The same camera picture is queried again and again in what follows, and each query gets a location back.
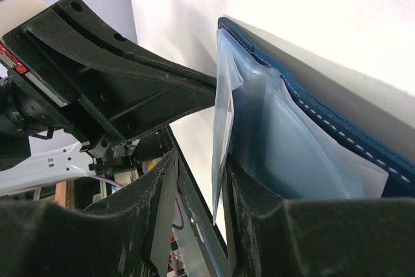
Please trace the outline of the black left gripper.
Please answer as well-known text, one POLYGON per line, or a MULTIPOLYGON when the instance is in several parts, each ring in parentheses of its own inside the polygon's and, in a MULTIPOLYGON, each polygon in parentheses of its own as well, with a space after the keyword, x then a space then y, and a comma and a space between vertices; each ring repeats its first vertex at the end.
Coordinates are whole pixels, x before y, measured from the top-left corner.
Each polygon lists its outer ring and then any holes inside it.
POLYGON ((215 103, 215 78, 127 40, 83 0, 56 2, 1 44, 12 61, 6 131, 62 128, 95 158, 215 103))

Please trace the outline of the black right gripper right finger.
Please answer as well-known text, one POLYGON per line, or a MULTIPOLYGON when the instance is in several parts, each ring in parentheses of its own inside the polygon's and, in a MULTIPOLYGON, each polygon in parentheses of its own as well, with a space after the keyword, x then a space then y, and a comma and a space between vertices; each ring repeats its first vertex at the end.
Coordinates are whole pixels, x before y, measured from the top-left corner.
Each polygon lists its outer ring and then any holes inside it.
POLYGON ((413 276, 414 199, 287 200, 228 158, 233 276, 413 276))

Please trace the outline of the blue leather card holder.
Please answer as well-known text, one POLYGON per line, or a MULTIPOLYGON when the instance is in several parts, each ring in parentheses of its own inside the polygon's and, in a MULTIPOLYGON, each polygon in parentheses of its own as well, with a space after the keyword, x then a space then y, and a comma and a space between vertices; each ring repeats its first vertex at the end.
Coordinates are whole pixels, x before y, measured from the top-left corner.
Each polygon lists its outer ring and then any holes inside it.
POLYGON ((286 199, 414 196, 414 163, 307 91, 236 22, 217 30, 212 199, 227 155, 286 199))

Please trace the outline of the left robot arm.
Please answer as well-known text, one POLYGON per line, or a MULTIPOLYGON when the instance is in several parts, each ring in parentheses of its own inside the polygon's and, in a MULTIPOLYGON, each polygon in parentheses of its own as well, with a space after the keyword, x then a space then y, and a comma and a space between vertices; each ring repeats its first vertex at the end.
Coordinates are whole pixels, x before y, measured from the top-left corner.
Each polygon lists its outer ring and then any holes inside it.
POLYGON ((60 0, 1 37, 1 194, 93 173, 92 159, 215 103, 216 80, 60 0))

